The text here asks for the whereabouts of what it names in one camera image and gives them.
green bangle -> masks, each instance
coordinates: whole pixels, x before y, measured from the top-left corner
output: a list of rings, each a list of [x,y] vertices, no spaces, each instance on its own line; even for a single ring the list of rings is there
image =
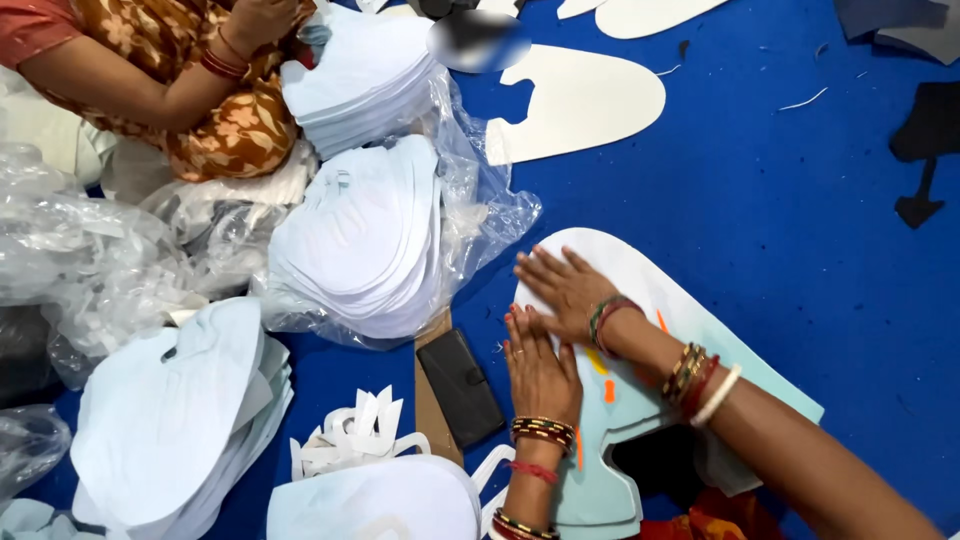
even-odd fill
[[[598,349],[600,348],[600,344],[597,343],[597,323],[600,321],[600,316],[603,315],[603,310],[606,309],[610,304],[619,302],[621,300],[627,300],[627,297],[623,296],[622,294],[614,294],[607,300],[604,300],[598,304],[597,309],[593,311],[593,316],[590,317],[590,343],[592,343],[594,347]]]

hand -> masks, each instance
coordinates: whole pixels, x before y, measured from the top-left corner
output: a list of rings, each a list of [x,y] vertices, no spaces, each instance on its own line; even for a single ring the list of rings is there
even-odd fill
[[[503,355],[516,415],[542,416],[576,426],[584,387],[577,375],[573,347],[562,343],[558,359],[543,317],[530,306],[523,311],[514,304],[510,311],[504,317],[510,340],[503,342]]]
[[[298,0],[237,0],[224,24],[224,37],[248,60],[260,45],[293,30],[299,6]]]
[[[553,309],[553,317],[542,317],[544,327],[567,343],[592,346],[590,317],[601,302],[617,294],[616,287],[570,248],[564,247],[569,264],[539,245],[534,255],[517,254],[514,274]]]

blue mat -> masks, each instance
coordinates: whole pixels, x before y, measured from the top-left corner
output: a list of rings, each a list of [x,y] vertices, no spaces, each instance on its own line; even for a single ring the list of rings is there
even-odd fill
[[[527,2],[520,19],[535,43],[618,56],[655,72],[681,63],[680,41],[690,46],[683,66],[663,77],[666,109],[651,127],[515,167],[515,189],[537,193],[544,206],[516,247],[529,250],[567,227],[599,229],[636,246],[823,405],[830,434],[943,532],[959,529],[960,430],[944,421],[960,409],[950,339],[960,320],[960,158],[941,159],[937,170],[931,197],[947,206],[911,231],[893,206],[916,190],[923,165],[899,163],[887,150],[917,83],[952,81],[956,70],[847,45],[828,0],[731,0],[632,40],[600,33],[592,13],[558,21],[560,3]],[[814,61],[824,42],[829,49]],[[501,86],[498,74],[456,79],[471,114],[525,116],[529,82]],[[812,104],[775,112],[825,86]],[[492,350],[506,335],[500,318],[516,288],[512,257],[482,270],[453,307],[454,325],[508,416],[506,366]],[[313,335],[281,338],[296,362],[297,397],[206,538],[262,539],[270,490],[290,475],[287,438],[303,441],[329,410],[352,404],[356,388],[375,392],[391,383],[406,405],[400,433],[414,428],[411,346],[376,354]],[[74,394],[57,403],[70,423],[77,403]],[[505,441],[503,433],[470,449],[468,471]],[[76,481],[64,460],[24,495],[68,508]],[[680,509],[654,498],[644,511],[663,519]],[[813,537],[793,513],[782,527],[789,538]]]

woman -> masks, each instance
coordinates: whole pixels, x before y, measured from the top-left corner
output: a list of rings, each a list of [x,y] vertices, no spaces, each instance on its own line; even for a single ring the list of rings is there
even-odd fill
[[[276,169],[297,128],[278,67],[312,0],[0,0],[0,64],[188,182]]]
[[[617,296],[610,281],[568,248],[564,248],[568,262],[551,257],[540,246],[534,247],[534,255],[519,254],[514,272],[555,315],[514,305],[505,316],[510,340],[504,342],[504,355],[517,417],[554,421],[541,426],[575,425],[583,388],[570,344],[599,347],[647,371],[657,388],[666,382],[674,389],[690,375],[685,380],[687,389],[679,389],[690,401],[680,399],[678,403],[684,415],[692,417],[691,424],[702,422],[702,427],[727,443],[818,536],[943,538],[916,508],[826,432],[749,381],[731,377],[727,368],[710,363],[712,358],[702,352],[692,355],[690,351],[696,348],[687,348],[650,324],[639,307]],[[553,353],[550,333],[561,339],[559,358]],[[686,370],[686,366],[699,369]],[[674,394],[668,390],[666,397]],[[508,539],[526,539],[531,530],[532,536],[548,530],[551,481],[556,480],[551,473],[557,470],[564,451],[563,441],[529,432],[518,435],[515,471],[501,511],[504,519],[499,524],[494,519],[492,534]],[[640,538],[748,537],[750,524],[739,528],[714,523],[697,528],[693,518],[691,512],[689,519],[674,520],[670,528],[647,527],[645,522]],[[514,526],[523,534],[515,534]],[[749,536],[750,540],[780,537],[777,532],[764,534],[754,529],[752,533],[756,536]]]

black phone case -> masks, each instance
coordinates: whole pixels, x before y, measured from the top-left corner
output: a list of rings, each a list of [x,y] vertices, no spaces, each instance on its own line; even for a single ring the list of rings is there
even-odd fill
[[[420,347],[417,358],[459,448],[503,427],[503,413],[496,405],[487,377],[458,329]]]

